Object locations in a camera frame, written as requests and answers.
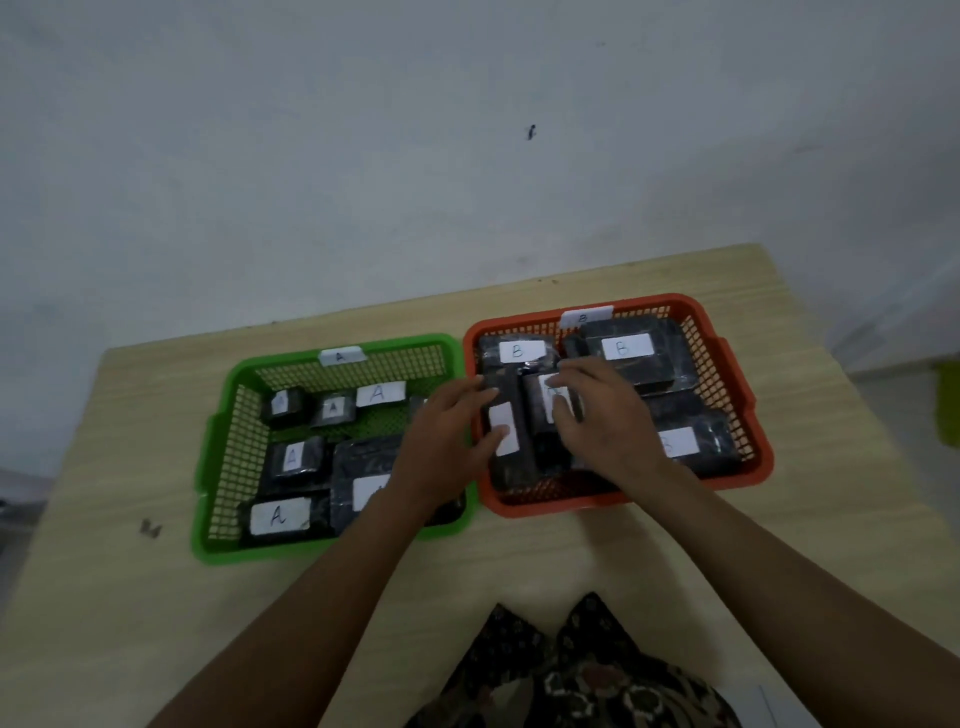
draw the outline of white label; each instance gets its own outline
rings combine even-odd
[[[257,503],[250,511],[253,536],[284,531],[305,531],[310,527],[310,498],[294,497]]]
[[[331,397],[329,400],[324,400],[324,412],[321,415],[321,419],[329,420],[334,417],[340,417],[344,414],[346,408],[346,397]]]
[[[282,415],[287,411],[287,407],[290,406],[290,399],[287,397],[287,390],[281,389],[274,395],[274,398],[270,400],[270,411],[275,415]]]
[[[576,328],[588,321],[606,321],[613,318],[612,305],[598,305],[596,308],[576,308],[564,311],[560,317],[560,328]]]
[[[505,401],[503,404],[495,404],[493,407],[487,410],[487,415],[490,417],[491,429],[498,425],[506,425],[510,428],[510,432],[507,433],[507,436],[500,441],[498,446],[496,446],[497,457],[509,455],[511,452],[516,452],[519,450],[520,443],[516,439],[514,409],[510,403]]]
[[[693,434],[693,427],[666,429],[660,433],[660,441],[663,443],[663,451],[666,452],[667,457],[681,457],[700,452],[697,436]]]
[[[649,333],[635,333],[632,336],[617,336],[604,339],[605,359],[632,359],[635,356],[650,356],[654,352],[654,343]]]
[[[542,356],[546,356],[546,342],[536,340],[500,342],[500,362],[503,364],[535,361]]]
[[[560,395],[570,405],[570,411],[573,411],[573,402],[570,401],[570,390],[566,387],[551,387],[546,383],[556,375],[540,375],[540,393],[543,395],[543,409],[546,410],[546,421],[553,424],[553,398],[554,395]]]
[[[320,363],[325,367],[337,364],[351,364],[356,361],[367,361],[367,355],[360,347],[341,347],[340,349],[324,349],[320,352]]]
[[[383,404],[387,401],[404,401],[406,399],[407,383],[405,381],[385,381],[357,389],[358,407],[368,407],[371,404]]]
[[[362,511],[371,496],[385,486],[388,480],[390,480],[389,473],[356,478],[353,481],[353,510]]]
[[[303,443],[291,443],[283,453],[283,471],[298,471],[303,465]]]

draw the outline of plastic basket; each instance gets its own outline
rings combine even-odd
[[[257,490],[267,446],[273,441],[306,436],[306,427],[272,432],[260,422],[261,397],[295,385],[311,393],[352,389],[381,381],[407,382],[407,394],[429,395],[440,384],[464,375],[460,344],[446,334],[427,334],[360,344],[363,362],[323,366],[319,350],[246,359],[227,376],[220,407],[206,426],[197,466],[200,495],[194,516],[192,547],[208,564],[234,564],[253,559],[316,553],[336,539],[240,548],[237,506]],[[407,402],[379,404],[358,410],[357,420],[324,427],[323,434],[372,437],[402,432]],[[425,527],[421,538],[448,536],[462,530],[476,509],[476,488],[467,488],[467,507],[452,523]]]
[[[738,473],[705,478],[704,482],[720,490],[757,485],[765,480],[773,471],[774,453],[756,419],[754,394],[733,357],[730,345],[726,339],[716,335],[703,307],[689,296],[670,293],[481,321],[474,324],[464,337],[468,375],[475,375],[480,369],[477,342],[481,336],[520,332],[552,335],[559,347],[561,339],[572,330],[560,329],[560,316],[564,311],[603,305],[613,306],[614,318],[653,313],[661,318],[669,317],[683,328],[700,376],[700,384],[695,391],[707,406],[722,409],[729,415],[733,439],[742,458]],[[474,438],[482,436],[483,426],[479,417],[474,419],[472,430]],[[511,493],[494,489],[489,472],[484,472],[478,483],[481,502],[494,513],[507,518],[627,502],[623,493],[592,473],[569,472],[545,477],[529,489]]]

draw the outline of patterned clothing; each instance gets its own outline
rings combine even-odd
[[[645,655],[596,594],[551,640],[497,605],[406,728],[741,728],[703,680]]]

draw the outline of forearm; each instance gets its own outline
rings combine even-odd
[[[637,502],[830,725],[953,725],[960,660],[678,469]]]
[[[309,726],[336,692],[387,582],[428,514],[391,483],[152,726]]]

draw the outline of right hand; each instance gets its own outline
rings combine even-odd
[[[560,373],[546,383],[575,390],[583,403],[584,419],[578,423],[563,397],[553,399],[566,448],[633,500],[640,502],[665,478],[689,473],[663,452],[647,405],[607,360],[564,359]]]

